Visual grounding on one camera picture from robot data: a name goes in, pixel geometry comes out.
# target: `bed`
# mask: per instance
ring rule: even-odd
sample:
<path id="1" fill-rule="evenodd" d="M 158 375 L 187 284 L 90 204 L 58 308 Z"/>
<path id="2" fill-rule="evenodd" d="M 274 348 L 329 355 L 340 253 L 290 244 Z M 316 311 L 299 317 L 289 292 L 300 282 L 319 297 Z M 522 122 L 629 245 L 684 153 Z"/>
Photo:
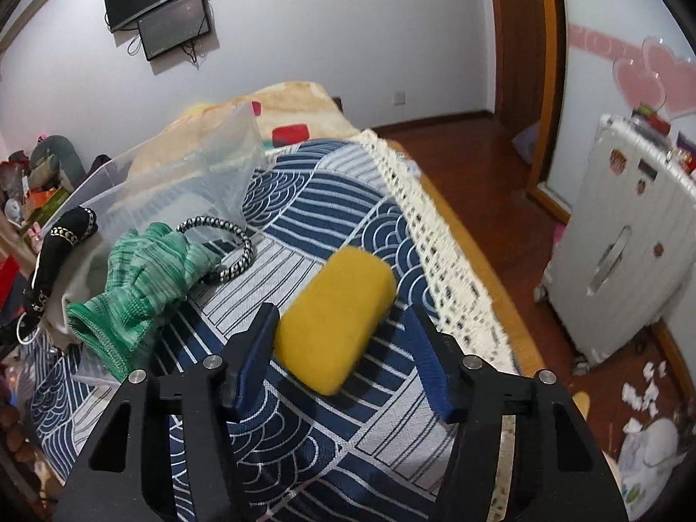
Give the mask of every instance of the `bed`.
<path id="1" fill-rule="evenodd" d="M 177 141 L 174 133 L 167 138 L 168 132 L 211 131 L 224 108 L 241 100 L 255 103 L 269 149 L 293 135 L 308 140 L 269 150 L 269 167 L 257 171 L 244 201 L 255 264 L 228 284 L 194 288 L 163 329 L 152 369 L 158 375 L 182 370 L 215 353 L 246 329 L 264 301 L 282 313 L 341 245 L 373 252 L 392 266 L 398 299 L 341 392 L 319 397 L 274 361 L 255 412 L 229 430 L 259 520 L 424 520 L 454 429 L 427 404 L 406 349 L 404 308 L 423 304 L 465 352 L 508 372 L 532 375 L 543 368 L 539 352 L 485 257 L 432 183 L 427 177 L 419 182 L 397 142 L 353 128 L 321 86 L 285 83 L 225 105 L 194 108 L 159 142 L 168 144 L 169 155 L 185 154 L 187 140 Z M 161 162 L 162 151 L 155 141 L 134 161 L 133 174 Z M 225 241 L 211 248 L 229 260 L 237 256 Z M 80 354 L 74 345 L 65 354 L 51 353 L 40 336 L 26 355 L 36 381 L 28 419 L 62 479 L 115 392 L 72 379 Z M 503 444 L 506 437 L 514 440 L 514 422 L 504 425 Z M 178 516 L 192 521 L 182 424 L 175 416 L 170 438 Z M 512 465 L 509 445 L 503 448 L 509 464 L 505 469 L 499 462 L 500 493 L 509 486 Z"/>

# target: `door frame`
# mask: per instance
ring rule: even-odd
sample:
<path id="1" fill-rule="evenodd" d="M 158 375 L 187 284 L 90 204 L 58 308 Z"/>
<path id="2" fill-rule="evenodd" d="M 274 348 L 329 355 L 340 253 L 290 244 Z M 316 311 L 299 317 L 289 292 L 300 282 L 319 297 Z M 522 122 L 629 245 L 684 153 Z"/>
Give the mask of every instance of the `door frame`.
<path id="1" fill-rule="evenodd" d="M 570 213 L 548 194 L 543 185 L 549 175 L 563 107 L 567 53 L 565 0 L 543 0 L 543 4 L 545 51 L 542 114 L 526 191 L 558 220 L 567 223 Z M 493 20 L 495 23 L 495 114 L 499 115 L 502 105 L 502 80 L 505 75 L 502 69 L 500 0 L 493 0 Z"/>

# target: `yellow sponge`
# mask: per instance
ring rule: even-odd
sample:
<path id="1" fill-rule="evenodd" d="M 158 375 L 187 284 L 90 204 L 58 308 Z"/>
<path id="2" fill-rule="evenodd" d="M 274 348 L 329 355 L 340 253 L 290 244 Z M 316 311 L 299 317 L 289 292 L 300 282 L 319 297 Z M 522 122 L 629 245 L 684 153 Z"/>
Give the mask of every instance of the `yellow sponge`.
<path id="1" fill-rule="evenodd" d="M 339 249 L 283 314 L 276 357 L 311 389 L 335 395 L 395 295 L 387 263 L 355 247 Z"/>

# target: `black and white braided ring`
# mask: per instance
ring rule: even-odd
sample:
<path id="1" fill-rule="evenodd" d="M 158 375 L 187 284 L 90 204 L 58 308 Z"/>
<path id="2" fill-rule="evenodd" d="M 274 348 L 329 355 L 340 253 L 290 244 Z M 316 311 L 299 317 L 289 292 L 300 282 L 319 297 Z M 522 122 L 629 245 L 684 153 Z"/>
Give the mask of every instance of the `black and white braided ring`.
<path id="1" fill-rule="evenodd" d="M 241 254 L 241 257 L 234 263 L 234 265 L 228 268 L 215 270 L 204 276 L 203 281 L 206 284 L 222 284 L 223 282 L 229 282 L 233 278 L 237 278 L 238 276 L 240 276 L 254 262 L 254 259 L 256 258 L 254 246 L 246 232 L 234 222 L 222 220 L 219 217 L 196 216 L 190 217 L 188 220 L 180 223 L 177 226 L 176 230 L 180 231 L 181 233 L 185 233 L 191 228 L 198 228 L 200 226 L 206 226 L 207 228 L 218 228 L 219 230 L 227 230 L 230 233 L 237 236 L 237 238 L 239 239 L 239 243 L 244 248 L 244 252 Z"/>

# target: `baseboard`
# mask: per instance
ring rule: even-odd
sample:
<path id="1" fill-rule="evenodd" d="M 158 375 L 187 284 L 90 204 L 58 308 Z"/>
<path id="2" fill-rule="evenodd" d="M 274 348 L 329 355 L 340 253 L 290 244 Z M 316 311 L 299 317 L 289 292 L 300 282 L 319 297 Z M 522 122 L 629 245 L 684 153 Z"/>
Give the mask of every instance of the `baseboard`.
<path id="1" fill-rule="evenodd" d="M 409 129 L 419 129 L 439 124 L 451 124 L 454 121 L 475 120 L 477 118 L 493 119 L 493 112 L 488 110 L 476 110 L 474 112 L 462 112 L 458 114 L 434 115 L 432 117 L 421 117 L 419 120 L 399 121 L 395 124 L 380 125 L 373 127 L 372 130 L 379 135 L 380 131 L 395 132 L 407 131 Z"/>
<path id="2" fill-rule="evenodd" d="M 559 199 L 555 198 L 553 194 L 551 194 L 543 182 L 538 183 L 537 186 L 527 188 L 527 194 L 540 203 L 542 207 L 551 212 L 551 215 L 560 223 L 568 223 L 568 220 L 570 219 L 570 210 L 568 210 L 568 207 L 565 206 Z"/>
<path id="3" fill-rule="evenodd" d="M 696 397 L 696 388 L 694 388 L 689 369 L 681 356 L 679 347 L 676 346 L 672 332 L 669 331 L 669 327 L 662 319 L 652 325 L 652 331 L 660 349 L 662 349 L 665 355 L 669 369 L 674 374 L 676 387 L 681 392 L 681 396 L 688 402 Z"/>

